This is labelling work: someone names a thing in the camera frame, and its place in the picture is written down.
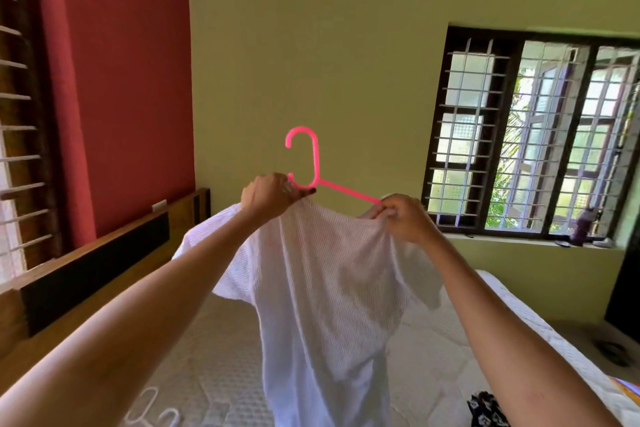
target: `mattress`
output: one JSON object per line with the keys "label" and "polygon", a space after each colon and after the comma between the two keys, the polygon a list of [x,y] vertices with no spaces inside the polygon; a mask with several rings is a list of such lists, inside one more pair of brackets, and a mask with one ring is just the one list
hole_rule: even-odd
{"label": "mattress", "polygon": [[[502,300],[576,369],[625,427],[640,426],[636,406],[593,363],[491,274]],[[393,427],[468,427],[466,400],[490,391],[444,289],[442,306],[407,309],[387,347]],[[255,309],[211,295],[121,425],[149,427],[273,425],[262,391]]]}

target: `wooden headboard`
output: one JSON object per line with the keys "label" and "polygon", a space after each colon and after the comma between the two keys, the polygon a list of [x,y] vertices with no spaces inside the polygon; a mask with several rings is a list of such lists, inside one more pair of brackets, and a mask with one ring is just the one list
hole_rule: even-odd
{"label": "wooden headboard", "polygon": [[208,189],[0,286],[0,395],[119,293],[169,261],[211,215]]}

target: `window sill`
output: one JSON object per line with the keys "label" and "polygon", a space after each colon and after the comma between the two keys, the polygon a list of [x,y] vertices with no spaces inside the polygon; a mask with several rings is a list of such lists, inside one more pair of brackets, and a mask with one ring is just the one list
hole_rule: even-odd
{"label": "window sill", "polygon": [[[564,248],[560,245],[556,245],[556,242],[553,240],[534,240],[528,238],[504,238],[504,237],[492,237],[486,235],[475,235],[473,237],[468,237],[459,233],[445,233],[444,234],[447,239],[451,241],[456,240],[474,240],[474,241],[488,241],[493,243],[522,243],[523,245],[541,245],[541,246],[554,246],[556,248]],[[623,248],[619,246],[614,246],[613,248],[600,248],[598,246],[594,246],[590,243],[586,243],[584,246],[571,246],[566,248],[569,250],[570,248],[589,248],[592,250],[623,250]]]}

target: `purple bottle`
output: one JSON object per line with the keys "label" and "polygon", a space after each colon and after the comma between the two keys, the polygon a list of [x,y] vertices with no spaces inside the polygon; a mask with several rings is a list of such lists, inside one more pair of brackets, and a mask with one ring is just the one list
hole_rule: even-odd
{"label": "purple bottle", "polygon": [[593,225],[597,217],[598,212],[595,208],[587,207],[582,210],[578,216],[578,220],[575,222],[575,228],[573,229],[570,239],[571,245],[582,246],[584,242],[587,241],[591,225]]}

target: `green wall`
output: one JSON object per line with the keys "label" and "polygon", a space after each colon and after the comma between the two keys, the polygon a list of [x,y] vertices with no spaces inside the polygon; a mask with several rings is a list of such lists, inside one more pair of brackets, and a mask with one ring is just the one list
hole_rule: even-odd
{"label": "green wall", "polygon": [[[312,175],[372,196],[419,196],[450,23],[640,33],[635,0],[190,0],[196,181],[220,210],[257,173]],[[321,189],[348,214],[364,202]],[[456,240],[546,318],[597,321],[622,253]]]}

